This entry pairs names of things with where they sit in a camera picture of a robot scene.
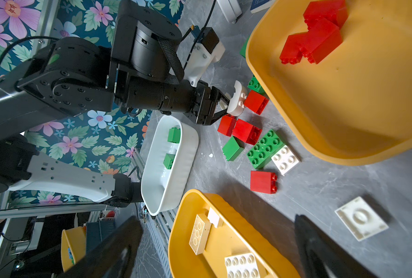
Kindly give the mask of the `white curved lego piece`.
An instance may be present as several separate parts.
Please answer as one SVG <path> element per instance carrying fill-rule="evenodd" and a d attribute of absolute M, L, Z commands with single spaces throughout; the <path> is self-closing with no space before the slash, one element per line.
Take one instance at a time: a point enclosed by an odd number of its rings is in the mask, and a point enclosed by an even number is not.
<path fill-rule="evenodd" d="M 227 113 L 231 116 L 239 117 L 245 109 L 244 102 L 248 96 L 248 91 L 240 81 L 235 81 L 234 89 L 235 93 L 229 102 Z"/>

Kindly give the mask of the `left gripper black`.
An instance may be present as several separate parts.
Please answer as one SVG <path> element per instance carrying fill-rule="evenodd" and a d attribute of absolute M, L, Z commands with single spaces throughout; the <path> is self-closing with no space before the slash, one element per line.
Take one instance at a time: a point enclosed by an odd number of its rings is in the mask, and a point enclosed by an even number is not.
<path fill-rule="evenodd" d="M 137 109 L 160 111 L 164 115 L 183 113 L 197 125 L 212 125 L 226 116 L 230 97 L 216 87 L 188 80 L 178 85 L 131 78 L 117 83 L 117 105 L 123 113 Z"/>

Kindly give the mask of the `cream long lego brick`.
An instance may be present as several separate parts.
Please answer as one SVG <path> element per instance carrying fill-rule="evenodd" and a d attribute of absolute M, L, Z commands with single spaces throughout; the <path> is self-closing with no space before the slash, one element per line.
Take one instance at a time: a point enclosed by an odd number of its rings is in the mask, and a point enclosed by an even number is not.
<path fill-rule="evenodd" d="M 196 215 L 189 240 L 189 246 L 195 255 L 200 255 L 204 252 L 211 226 L 212 224 L 205 214 Z"/>

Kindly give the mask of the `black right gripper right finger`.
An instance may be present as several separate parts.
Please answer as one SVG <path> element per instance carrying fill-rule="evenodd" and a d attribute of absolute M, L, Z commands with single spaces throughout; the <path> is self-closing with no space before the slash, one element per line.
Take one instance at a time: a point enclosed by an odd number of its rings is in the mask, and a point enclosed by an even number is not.
<path fill-rule="evenodd" d="M 295 216 L 295 239 L 307 278 L 374 278 L 305 215 Z"/>

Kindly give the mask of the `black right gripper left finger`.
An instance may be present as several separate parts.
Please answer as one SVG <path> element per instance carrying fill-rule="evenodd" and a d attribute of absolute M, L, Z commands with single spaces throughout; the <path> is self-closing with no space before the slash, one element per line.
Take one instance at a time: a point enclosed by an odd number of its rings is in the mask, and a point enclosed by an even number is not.
<path fill-rule="evenodd" d="M 143 228 L 131 217 L 60 278 L 129 278 Z"/>

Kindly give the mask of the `small white lego brick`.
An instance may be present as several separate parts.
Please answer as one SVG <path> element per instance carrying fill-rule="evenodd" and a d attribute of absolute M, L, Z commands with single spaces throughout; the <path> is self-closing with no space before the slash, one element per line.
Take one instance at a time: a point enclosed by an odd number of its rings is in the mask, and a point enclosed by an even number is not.
<path fill-rule="evenodd" d="M 215 210 L 213 208 L 209 209 L 207 217 L 208 217 L 209 222 L 215 228 L 219 228 L 219 227 L 222 226 L 223 221 L 222 221 L 221 217 L 217 214 L 217 212 L 215 212 Z"/>

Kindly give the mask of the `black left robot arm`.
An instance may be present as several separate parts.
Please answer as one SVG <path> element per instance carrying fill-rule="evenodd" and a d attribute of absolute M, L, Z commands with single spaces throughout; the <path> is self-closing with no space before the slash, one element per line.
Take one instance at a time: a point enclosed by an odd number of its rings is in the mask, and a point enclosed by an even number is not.
<path fill-rule="evenodd" d="M 83 38 L 51 38 L 50 44 L 0 78 L 0 193 L 22 187 L 56 190 L 113 207 L 142 201 L 139 183 L 121 173 L 89 172 L 39 152 L 22 132 L 89 112 L 123 113 L 144 108 L 185 114 L 209 126 L 229 99 L 206 82 L 190 82 L 176 54 L 185 35 L 165 16 L 121 1 L 113 46 Z"/>

